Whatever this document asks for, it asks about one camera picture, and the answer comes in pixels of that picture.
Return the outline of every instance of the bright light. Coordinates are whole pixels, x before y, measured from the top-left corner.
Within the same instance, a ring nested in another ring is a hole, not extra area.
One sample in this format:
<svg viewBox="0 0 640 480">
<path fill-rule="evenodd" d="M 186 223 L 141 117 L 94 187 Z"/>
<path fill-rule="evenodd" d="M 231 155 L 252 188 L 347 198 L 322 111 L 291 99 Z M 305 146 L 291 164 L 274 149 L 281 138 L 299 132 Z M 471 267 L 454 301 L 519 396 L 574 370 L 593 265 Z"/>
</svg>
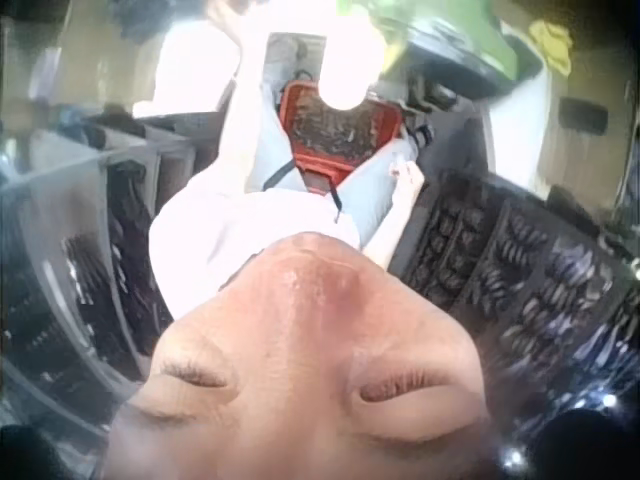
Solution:
<svg viewBox="0 0 640 480">
<path fill-rule="evenodd" d="M 362 103 L 384 65 L 384 37 L 364 9 L 335 18 L 322 60 L 318 89 L 322 100 L 337 110 Z"/>
<path fill-rule="evenodd" d="M 509 448 L 503 455 L 502 464 L 507 470 L 522 471 L 527 467 L 527 459 L 517 448 Z"/>
<path fill-rule="evenodd" d="M 607 394 L 602 397 L 602 404 L 607 408 L 613 408 L 618 403 L 618 397 L 615 395 Z"/>
<path fill-rule="evenodd" d="M 524 463 L 524 457 L 522 456 L 522 454 L 517 451 L 514 450 L 511 453 L 511 458 L 509 459 L 511 461 L 511 463 L 513 463 L 514 465 L 522 465 Z"/>
<path fill-rule="evenodd" d="M 136 118 L 216 111 L 240 63 L 240 49 L 206 20 L 177 23 L 167 33 L 153 101 L 133 106 Z"/>
</svg>

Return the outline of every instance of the white shirt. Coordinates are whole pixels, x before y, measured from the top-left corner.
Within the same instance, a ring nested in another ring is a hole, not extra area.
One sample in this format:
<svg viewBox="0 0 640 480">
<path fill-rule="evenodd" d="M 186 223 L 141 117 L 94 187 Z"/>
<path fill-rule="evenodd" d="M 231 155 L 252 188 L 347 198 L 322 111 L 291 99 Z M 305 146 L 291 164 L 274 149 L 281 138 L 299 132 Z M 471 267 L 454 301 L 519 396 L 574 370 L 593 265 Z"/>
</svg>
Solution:
<svg viewBox="0 0 640 480">
<path fill-rule="evenodd" d="M 215 173 L 210 168 L 194 177 L 149 232 L 153 273 L 174 319 L 211 299 L 251 256 L 284 238 L 316 232 L 360 249 L 353 219 L 338 217 L 330 198 L 282 189 L 222 195 Z"/>
</svg>

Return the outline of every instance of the black strap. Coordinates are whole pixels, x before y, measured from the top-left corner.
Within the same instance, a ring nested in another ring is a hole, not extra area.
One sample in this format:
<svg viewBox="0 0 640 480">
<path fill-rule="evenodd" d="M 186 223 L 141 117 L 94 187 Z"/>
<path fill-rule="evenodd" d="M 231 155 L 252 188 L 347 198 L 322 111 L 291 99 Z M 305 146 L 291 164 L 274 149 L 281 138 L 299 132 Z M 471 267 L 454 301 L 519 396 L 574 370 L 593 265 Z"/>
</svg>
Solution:
<svg viewBox="0 0 640 480">
<path fill-rule="evenodd" d="M 289 163 L 280 167 L 276 173 L 271 175 L 271 177 L 269 177 L 269 179 L 266 182 L 264 182 L 264 185 L 262 186 L 262 191 L 266 192 L 270 188 L 273 188 L 276 185 L 278 185 L 282 181 L 282 179 L 286 177 L 289 174 L 289 172 L 293 171 L 295 168 L 296 168 L 296 161 L 292 158 Z"/>
<path fill-rule="evenodd" d="M 271 175 L 271 177 L 269 177 L 269 179 L 266 182 L 264 182 L 264 185 L 262 186 L 262 191 L 266 192 L 270 188 L 273 188 L 276 185 L 278 185 L 282 181 L 282 179 L 286 177 L 289 174 L 289 172 L 293 171 L 295 168 L 296 168 L 296 161 L 294 159 L 291 159 L 290 162 L 280 167 L 276 173 Z M 336 187 L 331 181 L 331 179 L 329 179 L 329 192 L 331 193 L 331 198 L 333 199 L 333 203 L 335 203 L 336 208 L 338 209 L 338 215 L 336 216 L 336 220 L 335 220 L 337 223 L 338 219 L 340 218 L 340 214 L 342 213 L 342 200 L 340 200 L 340 197 L 338 196 L 338 191 L 336 190 Z"/>
<path fill-rule="evenodd" d="M 331 193 L 333 203 L 336 204 L 336 208 L 338 209 L 338 215 L 336 215 L 336 223 L 338 223 L 338 219 L 340 218 L 340 214 L 342 213 L 342 200 L 340 200 L 338 191 L 336 190 L 336 187 L 331 180 L 329 180 L 329 192 Z"/>
</svg>

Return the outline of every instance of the eyebrow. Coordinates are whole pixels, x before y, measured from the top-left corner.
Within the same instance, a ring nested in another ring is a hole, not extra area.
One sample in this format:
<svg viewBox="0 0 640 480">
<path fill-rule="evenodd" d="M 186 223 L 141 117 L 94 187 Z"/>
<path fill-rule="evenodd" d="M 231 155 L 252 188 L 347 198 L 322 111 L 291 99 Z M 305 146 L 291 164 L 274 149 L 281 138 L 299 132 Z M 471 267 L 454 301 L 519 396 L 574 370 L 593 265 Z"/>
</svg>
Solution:
<svg viewBox="0 0 640 480">
<path fill-rule="evenodd" d="M 131 403 L 125 403 L 118 412 L 118 420 L 148 430 L 176 430 L 196 422 L 192 415 L 150 412 Z"/>
</svg>

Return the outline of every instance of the hand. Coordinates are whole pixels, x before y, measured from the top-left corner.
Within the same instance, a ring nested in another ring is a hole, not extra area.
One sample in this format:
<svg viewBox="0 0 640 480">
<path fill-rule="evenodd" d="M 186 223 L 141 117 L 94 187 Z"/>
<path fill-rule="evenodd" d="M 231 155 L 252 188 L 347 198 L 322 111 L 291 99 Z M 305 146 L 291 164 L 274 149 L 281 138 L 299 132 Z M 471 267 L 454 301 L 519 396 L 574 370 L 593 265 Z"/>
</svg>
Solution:
<svg viewBox="0 0 640 480">
<path fill-rule="evenodd" d="M 424 175 L 420 167 L 413 161 L 397 160 L 391 166 L 391 175 L 398 180 L 392 196 L 393 206 L 413 209 L 424 185 Z"/>
</svg>

